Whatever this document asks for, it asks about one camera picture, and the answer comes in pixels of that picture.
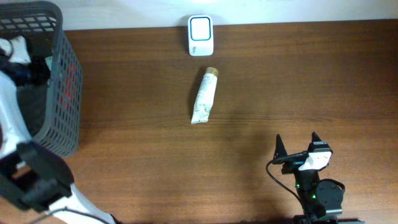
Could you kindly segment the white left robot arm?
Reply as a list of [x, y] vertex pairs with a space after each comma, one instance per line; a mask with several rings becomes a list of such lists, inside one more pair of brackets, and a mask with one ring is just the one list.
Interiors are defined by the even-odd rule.
[[17, 100], [20, 86], [49, 79], [47, 65], [32, 66], [22, 35], [1, 39], [1, 197], [19, 210], [55, 217], [64, 223], [117, 223], [76, 187], [65, 161], [34, 141]]

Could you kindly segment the white cream tube gold cap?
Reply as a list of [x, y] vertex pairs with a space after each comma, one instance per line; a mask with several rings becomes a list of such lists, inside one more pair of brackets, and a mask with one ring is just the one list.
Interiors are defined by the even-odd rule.
[[193, 105], [191, 124], [208, 122], [214, 103], [218, 75], [219, 71], [216, 68], [206, 69]]

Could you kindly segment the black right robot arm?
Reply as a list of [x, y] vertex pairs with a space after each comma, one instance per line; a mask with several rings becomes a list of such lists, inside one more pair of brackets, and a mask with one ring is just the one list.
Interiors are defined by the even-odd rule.
[[283, 175], [295, 178], [294, 197], [303, 214], [293, 217], [294, 223], [338, 223], [342, 213], [345, 186], [333, 179], [321, 179], [319, 172], [329, 165], [333, 151], [326, 141], [313, 132], [306, 151], [287, 154], [281, 136], [276, 136], [275, 152], [271, 164], [282, 165]]

